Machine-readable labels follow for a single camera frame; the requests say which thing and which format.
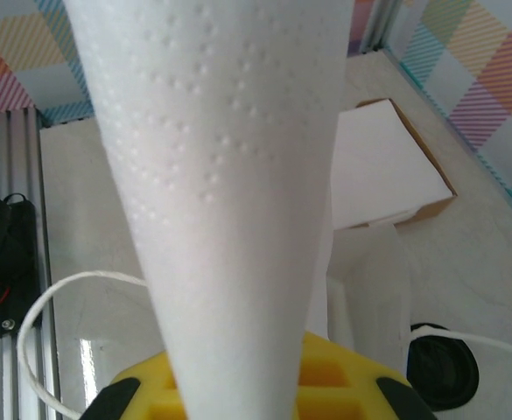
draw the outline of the white paper towel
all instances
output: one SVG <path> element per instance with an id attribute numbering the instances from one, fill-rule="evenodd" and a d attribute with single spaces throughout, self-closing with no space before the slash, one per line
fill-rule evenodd
<path id="1" fill-rule="evenodd" d="M 290 418 L 350 2 L 66 3 L 189 418 Z"/>

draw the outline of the white string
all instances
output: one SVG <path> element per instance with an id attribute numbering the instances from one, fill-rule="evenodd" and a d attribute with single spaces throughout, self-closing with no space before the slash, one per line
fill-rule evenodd
<path id="1" fill-rule="evenodd" d="M 26 379 L 30 383 L 30 386 L 32 387 L 32 389 L 34 390 L 34 392 L 36 393 L 40 400 L 42 400 L 46 405 L 56 410 L 63 416 L 71 418 L 72 420 L 79 420 L 79 418 L 81 418 L 81 413 L 68 408 L 60 400 L 58 400 L 55 397 L 55 395 L 52 395 L 47 389 L 45 389 L 42 386 L 42 384 L 39 382 L 39 379 L 32 372 L 30 362 L 28 361 L 28 355 L 26 354 L 26 337 L 28 336 L 28 333 L 32 329 L 32 325 L 34 324 L 34 321 L 36 320 L 38 315 L 43 311 L 44 307 L 47 305 L 47 303 L 51 300 L 51 298 L 57 291 L 64 288 L 71 282 L 88 277 L 105 277 L 114 280 L 120 280 L 126 283 L 146 286 L 144 280 L 141 280 L 140 278 L 129 276 L 123 273 L 117 273 L 114 271 L 85 271 L 79 274 L 66 277 L 62 280 L 59 280 L 56 284 L 50 286 L 40 297 L 38 297 L 38 299 L 36 300 L 36 302 L 34 302 L 28 313 L 26 313 L 25 320 L 22 322 L 22 325 L 20 326 L 20 331 L 18 332 L 17 357 L 18 364 L 20 366 L 20 372 L 22 373 L 23 376 L 26 377 Z"/>
<path id="2" fill-rule="evenodd" d="M 118 273 L 115 271 L 85 271 L 79 274 L 75 274 L 69 277 L 66 277 L 62 280 L 59 280 L 56 284 L 50 286 L 38 299 L 28 313 L 26 313 L 25 320 L 22 322 L 20 326 L 20 331 L 18 332 L 18 345 L 17 345 L 17 357 L 18 363 L 20 365 L 20 371 L 23 376 L 26 377 L 30 386 L 46 405 L 56 410 L 63 416 L 66 416 L 72 420 L 79 420 L 81 417 L 81 413 L 68 408 L 64 405 L 60 400 L 58 400 L 55 395 L 51 394 L 47 389 L 45 389 L 42 384 L 39 382 L 39 379 L 32 372 L 32 368 L 30 367 L 30 362 L 28 361 L 28 355 L 26 354 L 26 337 L 28 333 L 32 329 L 32 325 L 34 321 L 38 317 L 38 315 L 43 311 L 44 307 L 51 300 L 53 295 L 57 293 L 60 289 L 64 288 L 68 284 L 81 280 L 82 278 L 88 277 L 104 277 L 111 278 L 113 280 L 119 280 L 125 283 L 136 284 L 139 286 L 146 286 L 146 282 L 140 278 L 129 276 L 127 274 Z M 478 335 L 466 334 L 463 332 L 452 332 L 447 330 L 441 330 L 438 328 L 432 328 L 431 326 L 421 326 L 415 331 L 411 332 L 411 341 L 420 339 L 421 337 L 426 337 L 429 335 L 435 335 L 438 337 L 445 337 L 448 339 L 456 339 L 456 340 L 467 340 L 473 341 L 481 344 L 485 344 L 492 347 L 500 348 L 505 352 L 512 353 L 512 345 L 508 343 L 504 343 L 497 339 L 489 339 L 487 337 L 480 337 Z"/>
<path id="3" fill-rule="evenodd" d="M 465 332 L 447 331 L 439 328 L 433 328 L 428 325 L 423 325 L 417 330 L 411 332 L 411 341 L 426 337 L 429 335 L 436 335 L 438 337 L 445 337 L 448 339 L 467 340 L 475 343 L 485 344 L 487 346 L 500 348 L 505 352 L 512 353 L 512 344 L 499 341 L 497 339 L 489 339 L 487 337 L 480 337 L 479 335 L 467 334 Z"/>

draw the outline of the white cardboard box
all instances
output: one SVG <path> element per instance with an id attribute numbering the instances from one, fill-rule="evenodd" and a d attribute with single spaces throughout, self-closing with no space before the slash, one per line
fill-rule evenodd
<path id="1" fill-rule="evenodd" d="M 340 114 L 331 185 L 336 229 L 419 221 L 457 195 L 403 111 L 382 99 Z"/>

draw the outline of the brown cardboard edge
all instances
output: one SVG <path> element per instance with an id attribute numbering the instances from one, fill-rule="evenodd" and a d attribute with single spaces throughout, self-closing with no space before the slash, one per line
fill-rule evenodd
<path id="1" fill-rule="evenodd" d="M 434 166 L 434 168 L 437 170 L 437 172 L 440 174 L 440 177 L 445 182 L 448 189 L 452 192 L 452 197 L 448 199 L 441 199 L 439 201 L 435 201 L 433 203 L 427 204 L 422 206 L 414 216 L 410 217 L 408 220 L 400 221 L 396 223 L 396 226 L 405 225 L 412 223 L 414 221 L 422 221 L 424 219 L 430 219 L 431 217 L 435 217 L 442 213 L 442 211 L 447 208 L 450 203 L 458 197 L 458 193 L 456 192 L 456 189 L 454 188 L 454 185 L 450 182 L 450 179 L 446 176 L 446 173 L 444 169 L 442 169 L 442 165 L 440 162 L 435 158 L 432 151 L 429 149 L 429 147 L 424 142 L 424 139 L 421 137 L 417 129 L 413 126 L 409 118 L 403 113 L 403 111 L 397 106 L 397 104 L 392 100 L 391 98 L 379 98 L 379 99 L 371 99 L 367 101 L 361 101 L 357 104 L 357 108 L 365 107 L 367 105 L 370 105 L 372 103 L 376 103 L 379 101 L 385 101 L 388 100 L 394 107 L 394 110 L 397 113 L 397 116 L 399 116 L 400 121 L 402 122 L 403 126 L 407 129 L 407 131 L 411 134 L 411 137 L 413 137 L 413 140 L 415 140 L 415 143 L 421 148 L 421 151 L 423 151 L 424 155 L 427 159 L 429 159 L 429 162 L 431 162 L 431 165 Z M 368 223 L 362 223 L 361 225 L 354 226 L 353 228 L 362 228 L 369 226 Z"/>

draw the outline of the plaid wallpaper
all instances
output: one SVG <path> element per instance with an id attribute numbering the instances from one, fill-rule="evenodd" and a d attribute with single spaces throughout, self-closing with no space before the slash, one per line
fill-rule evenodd
<path id="1" fill-rule="evenodd" d="M 93 114 L 61 0 L 0 0 L 0 111 L 30 106 L 50 124 Z"/>
<path id="2" fill-rule="evenodd" d="M 405 0 L 388 48 L 512 196 L 512 0 Z"/>

